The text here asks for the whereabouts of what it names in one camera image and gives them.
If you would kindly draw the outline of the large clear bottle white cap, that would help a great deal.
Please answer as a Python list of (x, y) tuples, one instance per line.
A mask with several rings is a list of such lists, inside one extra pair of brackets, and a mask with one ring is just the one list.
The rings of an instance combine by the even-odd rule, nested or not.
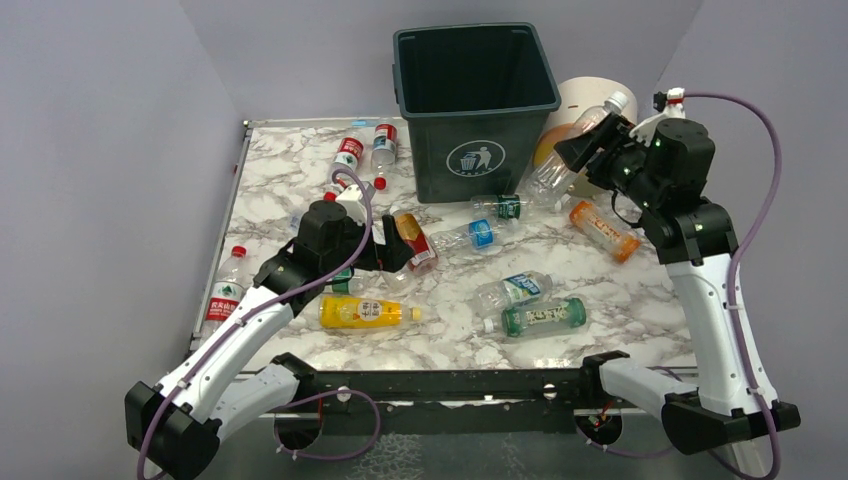
[(518, 193), (521, 206), (539, 211), (561, 210), (563, 198), (569, 194), (578, 174), (565, 164), (554, 146), (592, 130), (610, 113), (621, 114), (628, 104), (625, 93), (614, 91), (602, 104), (588, 107), (563, 133), (554, 135), (544, 162), (530, 174)]

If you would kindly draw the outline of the orange label bottle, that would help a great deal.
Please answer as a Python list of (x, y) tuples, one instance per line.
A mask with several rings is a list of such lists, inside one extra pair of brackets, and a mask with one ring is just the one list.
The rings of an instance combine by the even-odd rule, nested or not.
[(636, 235), (615, 224), (587, 200), (576, 199), (569, 219), (618, 263), (626, 262), (642, 245)]

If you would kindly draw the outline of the clear bottle blue-green label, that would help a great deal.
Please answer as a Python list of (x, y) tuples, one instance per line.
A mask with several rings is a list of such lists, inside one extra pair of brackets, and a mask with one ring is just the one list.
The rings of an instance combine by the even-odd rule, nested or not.
[(476, 315), (486, 317), (539, 300), (552, 288), (549, 274), (529, 270), (479, 286), (472, 295), (471, 308)]

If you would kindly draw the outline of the green tea bottle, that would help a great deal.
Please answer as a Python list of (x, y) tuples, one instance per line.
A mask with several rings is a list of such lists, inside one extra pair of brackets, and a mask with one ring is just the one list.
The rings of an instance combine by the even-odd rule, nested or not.
[(483, 332), (507, 338), (558, 335), (583, 327), (588, 315), (579, 298), (553, 299), (505, 309), (498, 318), (485, 318)]

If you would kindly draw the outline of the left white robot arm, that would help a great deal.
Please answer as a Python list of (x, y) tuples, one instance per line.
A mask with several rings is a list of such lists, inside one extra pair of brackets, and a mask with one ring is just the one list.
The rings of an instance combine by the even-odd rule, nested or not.
[(376, 235), (370, 208), (361, 211), (357, 220), (338, 203), (312, 203), (297, 235), (262, 263), (212, 337), (154, 385), (139, 381), (128, 390), (126, 435), (139, 453), (138, 478), (148, 465), (157, 467), (158, 479), (197, 478), (229, 435), (297, 392), (297, 376), (279, 366), (236, 381), (259, 348), (346, 268), (396, 272), (411, 259), (390, 215)]

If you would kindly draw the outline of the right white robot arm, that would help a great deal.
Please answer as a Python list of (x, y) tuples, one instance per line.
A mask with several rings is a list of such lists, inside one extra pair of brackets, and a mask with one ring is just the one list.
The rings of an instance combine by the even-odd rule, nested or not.
[(554, 148), (570, 171), (584, 172), (592, 184), (640, 209), (640, 226), (683, 308), (698, 369), (697, 383), (687, 384), (610, 352), (584, 360), (586, 391), (620, 398), (657, 418), (686, 455), (801, 423), (798, 408), (780, 400), (759, 359), (730, 216), (702, 194), (714, 154), (714, 142), (697, 122), (660, 120), (641, 141), (618, 115)]

